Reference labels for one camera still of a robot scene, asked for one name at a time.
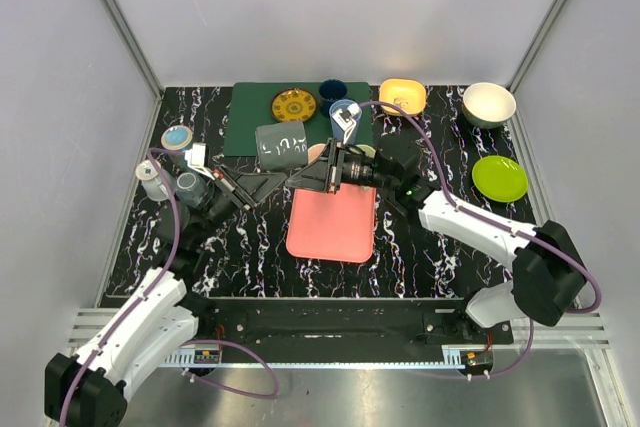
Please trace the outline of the pink and white mug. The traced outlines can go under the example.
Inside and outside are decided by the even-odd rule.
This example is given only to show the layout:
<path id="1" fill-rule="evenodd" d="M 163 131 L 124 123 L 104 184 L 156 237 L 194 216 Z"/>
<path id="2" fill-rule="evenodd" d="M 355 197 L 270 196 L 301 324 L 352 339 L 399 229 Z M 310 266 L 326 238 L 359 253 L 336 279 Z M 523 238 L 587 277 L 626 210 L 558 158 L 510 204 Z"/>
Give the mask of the pink and white mug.
<path id="1" fill-rule="evenodd" d="M 315 144 L 311 146 L 308 151 L 308 163 L 312 163 L 315 161 L 324 151 L 326 145 L 325 144 Z"/>

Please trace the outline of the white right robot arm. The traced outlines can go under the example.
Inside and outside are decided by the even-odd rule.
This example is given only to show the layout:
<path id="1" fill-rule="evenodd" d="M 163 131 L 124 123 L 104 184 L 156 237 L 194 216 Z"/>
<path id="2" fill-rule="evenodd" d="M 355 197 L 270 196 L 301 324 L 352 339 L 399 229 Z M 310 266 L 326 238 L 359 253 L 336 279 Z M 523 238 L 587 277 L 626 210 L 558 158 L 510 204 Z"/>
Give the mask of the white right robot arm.
<path id="1" fill-rule="evenodd" d="M 324 194 L 336 194 L 344 185 L 375 188 L 397 213 L 423 229 L 458 240 L 509 269 L 509 281 L 469 295 L 454 318 L 455 334 L 466 343 L 480 341 L 490 327 L 524 317 L 556 326 L 587 282 L 563 226 L 517 222 L 474 206 L 424 177 L 411 150 L 397 154 L 378 148 L 369 157 L 331 139 L 286 184 Z"/>

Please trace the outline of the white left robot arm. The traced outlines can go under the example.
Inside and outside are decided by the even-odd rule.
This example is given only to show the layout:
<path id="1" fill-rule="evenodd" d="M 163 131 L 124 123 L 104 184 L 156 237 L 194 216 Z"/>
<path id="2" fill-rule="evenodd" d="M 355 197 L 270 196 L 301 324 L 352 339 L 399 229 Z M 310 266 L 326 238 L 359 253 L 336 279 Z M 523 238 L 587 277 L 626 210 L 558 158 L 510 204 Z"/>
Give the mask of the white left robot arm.
<path id="1" fill-rule="evenodd" d="M 44 414 L 62 426 L 117 426 L 146 378 L 182 344 L 215 333 L 215 304 L 193 292 L 207 255 L 203 235 L 237 211 L 255 208 L 285 180 L 282 173 L 188 169 L 172 178 L 145 160 L 136 175 L 163 205 L 157 267 L 87 343 L 46 365 Z"/>

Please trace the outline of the sage green mug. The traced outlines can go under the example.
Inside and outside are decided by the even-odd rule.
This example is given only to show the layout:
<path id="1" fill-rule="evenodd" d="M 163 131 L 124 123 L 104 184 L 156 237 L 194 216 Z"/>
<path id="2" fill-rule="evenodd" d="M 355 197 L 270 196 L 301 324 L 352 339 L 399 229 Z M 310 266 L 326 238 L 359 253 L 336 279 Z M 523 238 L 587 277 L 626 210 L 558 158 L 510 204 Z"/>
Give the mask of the sage green mug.
<path id="1" fill-rule="evenodd" d="M 360 148 L 368 156 L 371 156 L 371 157 L 373 157 L 375 155 L 375 153 L 376 153 L 376 150 L 373 147 L 369 146 L 369 145 L 358 144 L 357 147 Z"/>

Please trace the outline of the white grey mug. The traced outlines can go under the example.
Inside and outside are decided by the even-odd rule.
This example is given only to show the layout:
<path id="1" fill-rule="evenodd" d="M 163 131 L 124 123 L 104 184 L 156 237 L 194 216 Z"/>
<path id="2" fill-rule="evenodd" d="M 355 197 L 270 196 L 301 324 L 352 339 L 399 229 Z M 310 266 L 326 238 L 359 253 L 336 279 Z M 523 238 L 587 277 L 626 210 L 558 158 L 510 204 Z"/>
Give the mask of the white grey mug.
<path id="1" fill-rule="evenodd" d="M 150 200 L 164 202 L 168 199 L 168 193 L 160 174 L 149 159 L 138 164 L 135 175 Z"/>

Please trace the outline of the dark grey mug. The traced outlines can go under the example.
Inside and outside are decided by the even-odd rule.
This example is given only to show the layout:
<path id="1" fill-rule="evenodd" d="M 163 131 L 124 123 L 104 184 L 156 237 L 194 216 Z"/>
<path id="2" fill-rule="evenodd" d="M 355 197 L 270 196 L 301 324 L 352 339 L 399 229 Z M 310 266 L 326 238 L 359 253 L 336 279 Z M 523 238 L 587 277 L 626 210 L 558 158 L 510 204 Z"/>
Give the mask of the dark grey mug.
<path id="1" fill-rule="evenodd" d="M 308 162 L 308 144 L 301 121 L 259 126 L 255 131 L 257 157 L 264 171 L 286 171 Z"/>

